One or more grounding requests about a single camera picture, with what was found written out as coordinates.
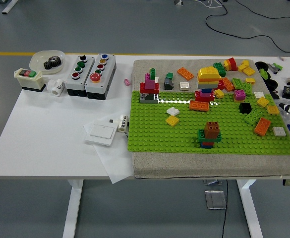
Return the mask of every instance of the start stop switch box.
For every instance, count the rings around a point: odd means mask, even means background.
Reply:
[[[42,92],[46,86],[41,71],[20,68],[14,72],[14,78],[18,79],[21,88],[25,90]]]

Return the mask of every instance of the table leg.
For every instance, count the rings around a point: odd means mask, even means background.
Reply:
[[[69,207],[64,225],[63,238],[74,238],[77,215],[79,213],[83,179],[68,180],[72,186]]]
[[[252,238],[263,238],[258,217],[253,203],[249,187],[256,181],[255,179],[238,179],[237,185],[242,199],[248,229]]]

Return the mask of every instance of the yellow lego brick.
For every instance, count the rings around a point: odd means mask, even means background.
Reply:
[[[249,61],[248,60],[243,60],[242,65],[249,67]]]
[[[224,68],[226,71],[232,70],[231,63],[228,60],[224,61]]]
[[[255,84],[255,79],[254,78],[246,78],[245,82],[254,85]]]
[[[244,69],[246,69],[246,68],[247,68],[247,66],[241,64],[241,65],[237,68],[237,70],[238,70],[239,72],[242,73],[242,72],[244,71]]]
[[[269,101],[264,98],[264,97],[261,97],[260,99],[258,99],[258,101],[256,102],[257,105],[260,105],[261,107],[266,107],[268,105]]]
[[[247,76],[251,76],[255,73],[255,70],[253,70],[251,67],[248,67],[244,69],[243,73],[246,74]]]
[[[220,89],[217,89],[214,91],[214,95],[216,96],[216,98],[218,99],[221,99],[224,97],[224,93],[220,90]]]
[[[212,78],[212,79],[220,79],[221,76],[219,75],[219,72],[216,68],[213,66],[201,68],[198,72],[198,78]]]
[[[279,114],[279,110],[277,108],[277,106],[267,106],[267,112],[269,114],[273,114],[273,115],[278,115]]]
[[[172,115],[166,119],[166,123],[168,123],[171,126],[177,125],[178,122],[179,122],[179,119]]]
[[[211,84],[216,84],[219,83],[219,78],[198,78],[199,83],[211,83]]]

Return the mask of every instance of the black cable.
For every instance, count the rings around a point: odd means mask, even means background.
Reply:
[[[233,37],[236,37],[236,38],[239,38],[239,39],[245,39],[245,40],[248,40],[248,39],[253,39],[253,38],[256,38],[256,37],[267,37],[267,38],[269,38],[273,43],[274,43],[274,45],[280,50],[280,51],[282,51],[282,52],[284,52],[284,53],[290,53],[290,51],[285,51],[285,50],[283,50],[283,49],[281,49],[276,43],[275,43],[275,41],[273,40],[273,38],[271,38],[270,36],[267,36],[267,35],[256,35],[256,36],[252,36],[252,37],[241,37],[241,36],[237,36],[237,35],[232,35],[232,34],[229,34],[229,33],[225,33],[225,32],[222,32],[222,31],[218,31],[218,30],[216,30],[216,29],[214,29],[214,28],[212,28],[209,24],[208,24],[208,18],[209,17],[211,17],[211,16],[225,16],[225,15],[227,15],[228,14],[228,10],[226,9],[226,7],[223,5],[223,3],[220,1],[220,0],[218,0],[218,2],[222,5],[222,7],[224,7],[224,9],[225,9],[225,13],[224,14],[212,14],[212,15],[209,15],[207,18],[205,18],[205,24],[211,29],[211,30],[213,30],[213,31],[215,31],[215,32],[218,32],[218,33],[221,33],[221,34],[224,34],[224,35],[227,35],[227,36],[233,36]]]
[[[228,180],[226,180],[226,205],[225,205],[225,215],[224,215],[224,222],[223,222],[223,228],[222,228],[222,238],[224,237],[224,226],[226,221],[226,213],[228,210],[228,194],[229,194],[229,183]]]

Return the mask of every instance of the white table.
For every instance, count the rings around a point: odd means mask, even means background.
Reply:
[[[74,55],[66,55],[64,68],[48,77],[66,79],[76,58]],[[117,70],[105,101],[72,97],[66,90],[60,97],[50,95],[46,89],[42,93],[22,90],[0,137],[0,179],[67,179],[72,185],[72,192],[63,237],[74,237],[83,180],[109,178],[93,146],[85,143],[86,132],[83,126],[119,109],[130,108],[130,104],[121,102],[128,100],[131,95],[132,87],[126,87],[123,80],[130,80],[133,62],[147,59],[228,58],[116,56]],[[285,61],[273,57],[235,58],[282,65],[284,69],[274,75],[274,79],[280,83],[278,91],[283,89],[284,80],[290,77],[290,58],[285,58]],[[290,179],[290,176],[268,179]],[[237,182],[251,236],[262,237],[249,191],[255,178]]]

